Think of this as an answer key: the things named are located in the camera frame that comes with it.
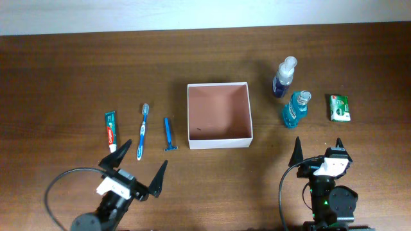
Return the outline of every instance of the white wall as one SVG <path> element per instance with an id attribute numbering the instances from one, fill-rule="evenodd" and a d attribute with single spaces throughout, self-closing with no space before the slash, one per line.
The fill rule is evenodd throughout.
<path id="1" fill-rule="evenodd" d="M 0 35 L 411 21 L 410 0 L 0 0 Z"/>

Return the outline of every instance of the soap bar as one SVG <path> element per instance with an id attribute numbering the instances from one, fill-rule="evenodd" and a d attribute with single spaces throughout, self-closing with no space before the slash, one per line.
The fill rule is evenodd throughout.
<path id="1" fill-rule="evenodd" d="M 331 121 L 348 122 L 351 120 L 347 96 L 330 96 Z"/>

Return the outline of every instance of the clear bottle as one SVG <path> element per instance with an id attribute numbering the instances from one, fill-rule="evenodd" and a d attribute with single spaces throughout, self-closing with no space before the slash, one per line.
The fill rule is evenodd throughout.
<path id="1" fill-rule="evenodd" d="M 297 65 L 297 59 L 289 56 L 278 67 L 277 74 L 272 81 L 272 90 L 277 98 L 282 98 L 287 93 L 288 88 L 293 81 L 294 67 Z"/>
<path id="2" fill-rule="evenodd" d="M 283 120 L 287 128 L 295 128 L 300 119 L 307 115 L 307 103 L 311 99 L 308 91 L 294 92 L 290 102 L 283 109 Z"/>

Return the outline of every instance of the blue liquid bottle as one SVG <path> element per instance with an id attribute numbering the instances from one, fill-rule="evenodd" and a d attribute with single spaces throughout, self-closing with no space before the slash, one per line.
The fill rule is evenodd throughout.
<path id="1" fill-rule="evenodd" d="M 282 98 L 288 91 L 293 81 L 294 67 L 297 65 L 297 59 L 289 56 L 278 67 L 277 74 L 272 81 L 272 90 L 277 98 Z"/>
<path id="2" fill-rule="evenodd" d="M 283 120 L 287 128 L 295 128 L 300 119 L 307 115 L 307 103 L 311 99 L 308 91 L 294 92 L 290 102 L 283 109 Z"/>

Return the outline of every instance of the white cap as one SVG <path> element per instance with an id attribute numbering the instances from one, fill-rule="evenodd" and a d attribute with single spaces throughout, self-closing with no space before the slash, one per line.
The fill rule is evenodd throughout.
<path id="1" fill-rule="evenodd" d="M 295 57 L 289 56 L 285 59 L 283 63 L 279 66 L 280 74 L 287 78 L 294 74 L 294 67 L 297 65 L 297 59 Z"/>
<path id="2" fill-rule="evenodd" d="M 117 144 L 110 144 L 110 153 L 114 153 L 117 150 Z"/>
<path id="3" fill-rule="evenodd" d="M 300 105 L 306 105 L 310 99 L 311 93 L 306 90 L 302 90 L 300 95 L 297 96 L 297 103 Z"/>

